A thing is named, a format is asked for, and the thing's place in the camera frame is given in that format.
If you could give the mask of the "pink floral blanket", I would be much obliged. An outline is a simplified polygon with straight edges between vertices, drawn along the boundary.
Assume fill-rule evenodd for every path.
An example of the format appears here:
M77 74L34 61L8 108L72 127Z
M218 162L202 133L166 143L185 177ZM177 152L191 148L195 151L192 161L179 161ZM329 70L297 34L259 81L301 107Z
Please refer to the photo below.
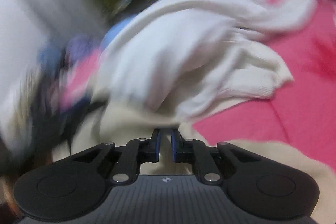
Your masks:
M335 0L316 1L315 12L304 28L264 42L285 61L293 77L271 98L250 99L229 108L224 107L224 101L218 101L202 115L191 118L175 115L169 105L153 111L111 98L109 105L118 104L196 124L244 103L266 103L278 119L287 143L316 161L335 166L335 154L331 150L335 145ZM100 69L101 58L97 55L92 57L90 69L77 70L77 84L86 79L89 81L88 88L92 89L92 80Z

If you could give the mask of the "cream beige hoodie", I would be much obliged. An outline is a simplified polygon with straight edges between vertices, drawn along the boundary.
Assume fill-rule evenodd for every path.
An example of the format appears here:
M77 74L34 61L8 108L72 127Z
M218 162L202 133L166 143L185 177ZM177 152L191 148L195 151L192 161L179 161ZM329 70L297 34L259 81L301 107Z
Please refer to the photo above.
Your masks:
M102 142L125 145L131 139L148 138L157 126L178 126L182 136L202 140L210 146L228 141L306 172L320 189L313 219L318 223L335 223L335 171L287 143L273 110L262 102L244 103L196 124L118 104L109 105L104 112L89 115L80 125L72 145L63 144L54 149L52 159L64 159Z

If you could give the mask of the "white crumpled garment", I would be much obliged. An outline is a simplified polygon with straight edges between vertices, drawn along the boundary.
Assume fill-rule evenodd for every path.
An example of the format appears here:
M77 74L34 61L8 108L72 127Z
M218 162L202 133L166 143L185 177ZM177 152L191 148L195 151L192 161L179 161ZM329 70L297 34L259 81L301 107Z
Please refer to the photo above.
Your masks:
M94 95L179 117L268 99L293 77L265 41L304 28L316 0L159 0L110 42Z

